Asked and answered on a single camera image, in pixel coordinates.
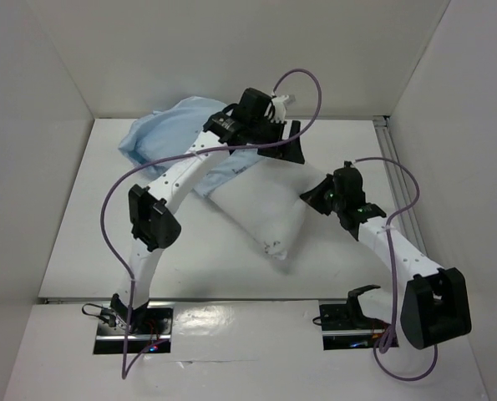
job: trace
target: garment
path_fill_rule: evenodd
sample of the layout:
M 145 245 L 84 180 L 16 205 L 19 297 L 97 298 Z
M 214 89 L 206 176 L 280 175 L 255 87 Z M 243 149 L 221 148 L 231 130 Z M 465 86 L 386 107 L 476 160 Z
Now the garment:
M 127 136 L 120 142 L 119 150 L 134 165 L 184 154 L 194 143 L 209 117 L 225 106 L 217 100 L 196 96 L 181 100 L 172 109 L 155 111 L 136 120 Z M 236 150 L 195 186 L 195 192 L 207 197 L 215 188 L 262 159 L 257 150 Z M 153 180 L 165 173 L 174 163 L 175 161 L 154 165 L 144 172 Z

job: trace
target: gray wall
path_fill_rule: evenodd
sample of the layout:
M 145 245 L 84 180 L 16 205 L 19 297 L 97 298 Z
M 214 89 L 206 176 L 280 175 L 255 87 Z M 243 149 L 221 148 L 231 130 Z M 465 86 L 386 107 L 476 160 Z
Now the gray wall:
M 495 401 L 497 0 L 449 4 L 390 129 L 423 186 L 417 211 L 429 254 L 460 268 L 473 289 L 470 340 Z
M 92 115 L 24 0 L 0 0 L 0 399 Z
M 293 67 L 322 81 L 322 115 L 389 114 L 449 0 L 29 0 L 99 117 L 187 95 L 236 102 Z M 294 78 L 293 114 L 312 83 Z

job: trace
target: white table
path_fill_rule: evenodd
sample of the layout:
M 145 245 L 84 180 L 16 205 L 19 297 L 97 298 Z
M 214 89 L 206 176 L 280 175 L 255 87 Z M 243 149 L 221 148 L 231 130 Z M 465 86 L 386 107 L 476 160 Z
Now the white table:
M 131 119 L 97 119 L 64 214 L 40 297 L 109 298 L 122 266 L 105 246 L 99 209 L 108 188 L 131 164 L 118 152 Z M 344 160 L 381 155 L 372 121 L 319 120 L 302 137 L 307 161 L 332 172 Z M 358 165 L 368 200 L 394 210 L 381 162 Z M 129 255 L 128 189 L 145 185 L 128 179 L 115 193 L 107 227 L 122 255 Z M 151 296 L 178 299 L 309 299 L 345 297 L 353 288 L 376 283 L 389 288 L 388 269 L 340 226 L 336 216 L 308 211 L 287 261 L 274 261 L 233 221 L 195 194 L 176 214 L 183 230 L 165 252 Z
M 33 307 L 5 401 L 487 401 L 467 338 L 441 344 L 428 378 L 401 383 L 370 349 L 323 351 L 316 301 L 177 304 L 171 353 L 144 357 L 122 381 L 119 355 L 92 354 L 97 321 L 80 308 Z M 432 350 L 404 345 L 386 366 L 423 372 Z

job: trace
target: white fabric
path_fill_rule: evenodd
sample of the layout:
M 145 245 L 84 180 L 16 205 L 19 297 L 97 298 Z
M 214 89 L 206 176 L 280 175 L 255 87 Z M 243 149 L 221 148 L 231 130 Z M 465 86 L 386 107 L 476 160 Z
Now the white fabric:
M 209 198 L 266 254 L 284 259 L 309 207 L 299 195 L 319 184 L 324 176 L 308 163 L 264 159 L 216 188 Z

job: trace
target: light blue fabric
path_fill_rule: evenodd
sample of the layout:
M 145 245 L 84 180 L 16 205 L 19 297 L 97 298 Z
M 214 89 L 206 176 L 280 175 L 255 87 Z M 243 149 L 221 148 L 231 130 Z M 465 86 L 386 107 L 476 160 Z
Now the light blue fabric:
M 155 111 L 136 120 L 119 150 L 137 166 L 164 157 L 181 155 L 194 143 L 209 117 L 224 109 L 225 104 L 213 99 L 192 97 L 181 100 L 166 111 Z M 214 189 L 253 166 L 263 157 L 256 150 L 236 150 L 211 170 L 196 186 L 200 196 L 207 197 Z M 154 180 L 164 174 L 175 161 L 144 170 Z

